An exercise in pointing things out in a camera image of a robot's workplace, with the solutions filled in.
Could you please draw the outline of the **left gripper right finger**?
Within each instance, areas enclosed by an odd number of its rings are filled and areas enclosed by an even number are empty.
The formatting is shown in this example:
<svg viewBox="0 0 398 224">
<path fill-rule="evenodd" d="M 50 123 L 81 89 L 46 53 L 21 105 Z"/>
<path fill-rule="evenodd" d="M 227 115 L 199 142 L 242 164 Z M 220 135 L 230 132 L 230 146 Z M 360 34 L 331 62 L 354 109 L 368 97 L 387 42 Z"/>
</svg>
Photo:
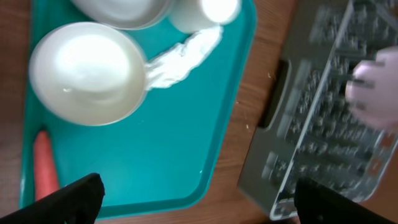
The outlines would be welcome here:
<svg viewBox="0 0 398 224">
<path fill-rule="evenodd" d="M 294 205 L 301 224 L 394 223 L 308 177 L 297 181 Z"/>
</svg>

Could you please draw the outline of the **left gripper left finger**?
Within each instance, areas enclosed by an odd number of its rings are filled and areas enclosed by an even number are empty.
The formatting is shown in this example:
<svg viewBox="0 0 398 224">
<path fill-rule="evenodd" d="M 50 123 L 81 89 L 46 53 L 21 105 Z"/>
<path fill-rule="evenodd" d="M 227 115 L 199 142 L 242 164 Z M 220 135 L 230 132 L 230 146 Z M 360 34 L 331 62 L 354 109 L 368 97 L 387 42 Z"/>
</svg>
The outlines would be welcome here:
<svg viewBox="0 0 398 224">
<path fill-rule="evenodd" d="M 2 217 L 1 224 L 94 223 L 104 196 L 105 189 L 100 175 L 92 173 Z"/>
</svg>

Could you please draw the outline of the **pink round plate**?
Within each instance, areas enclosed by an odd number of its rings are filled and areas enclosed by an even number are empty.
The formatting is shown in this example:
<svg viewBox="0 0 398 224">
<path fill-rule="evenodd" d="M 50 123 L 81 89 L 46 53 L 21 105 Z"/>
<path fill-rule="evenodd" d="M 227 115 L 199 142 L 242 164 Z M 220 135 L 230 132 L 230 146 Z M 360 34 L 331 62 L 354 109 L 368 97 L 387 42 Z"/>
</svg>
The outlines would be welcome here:
<svg viewBox="0 0 398 224">
<path fill-rule="evenodd" d="M 362 60 L 346 83 L 352 115 L 365 125 L 397 131 L 397 47 L 379 50 L 374 61 Z"/>
</svg>

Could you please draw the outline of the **white bowl with peanuts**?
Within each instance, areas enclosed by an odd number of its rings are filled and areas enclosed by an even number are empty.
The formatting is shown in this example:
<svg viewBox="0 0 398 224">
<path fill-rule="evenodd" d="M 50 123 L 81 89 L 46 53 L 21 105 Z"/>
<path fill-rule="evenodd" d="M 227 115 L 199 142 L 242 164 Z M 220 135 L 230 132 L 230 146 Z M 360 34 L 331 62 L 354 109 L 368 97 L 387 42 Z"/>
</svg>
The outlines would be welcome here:
<svg viewBox="0 0 398 224">
<path fill-rule="evenodd" d="M 58 27 L 34 47 L 29 81 L 39 101 L 65 121 L 117 123 L 147 94 L 146 56 L 126 33 L 96 22 Z"/>
</svg>

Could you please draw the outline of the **torn white napkin piece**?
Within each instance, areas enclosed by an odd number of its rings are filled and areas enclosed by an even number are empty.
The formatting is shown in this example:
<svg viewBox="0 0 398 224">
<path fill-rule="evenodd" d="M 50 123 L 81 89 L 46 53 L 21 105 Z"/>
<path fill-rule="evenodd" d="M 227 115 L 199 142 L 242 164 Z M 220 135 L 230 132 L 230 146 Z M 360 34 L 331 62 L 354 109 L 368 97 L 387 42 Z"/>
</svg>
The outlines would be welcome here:
<svg viewBox="0 0 398 224">
<path fill-rule="evenodd" d="M 223 27 L 199 30 L 146 64 L 146 90 L 164 89 L 186 79 L 221 42 Z"/>
</svg>

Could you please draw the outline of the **grey bowl with rice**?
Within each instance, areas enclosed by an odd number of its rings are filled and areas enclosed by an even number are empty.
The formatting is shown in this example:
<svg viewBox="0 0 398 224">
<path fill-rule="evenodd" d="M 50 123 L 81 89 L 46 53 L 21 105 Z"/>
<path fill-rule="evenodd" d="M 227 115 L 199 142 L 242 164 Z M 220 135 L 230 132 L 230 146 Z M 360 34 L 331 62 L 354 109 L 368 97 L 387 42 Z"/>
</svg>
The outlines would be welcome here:
<svg viewBox="0 0 398 224">
<path fill-rule="evenodd" d="M 171 10 L 172 0 L 72 0 L 82 13 L 115 29 L 140 30 L 155 25 Z"/>
</svg>

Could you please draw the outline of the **white plastic cup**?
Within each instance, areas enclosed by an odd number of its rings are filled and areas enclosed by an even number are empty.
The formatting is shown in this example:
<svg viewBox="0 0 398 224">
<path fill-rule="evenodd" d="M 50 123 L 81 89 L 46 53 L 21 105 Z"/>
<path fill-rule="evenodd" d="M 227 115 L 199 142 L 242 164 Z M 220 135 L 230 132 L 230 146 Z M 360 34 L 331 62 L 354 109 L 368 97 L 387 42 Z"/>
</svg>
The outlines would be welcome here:
<svg viewBox="0 0 398 224">
<path fill-rule="evenodd" d="M 242 0 L 179 0 L 169 14 L 172 25 L 185 34 L 229 24 L 237 18 Z"/>
</svg>

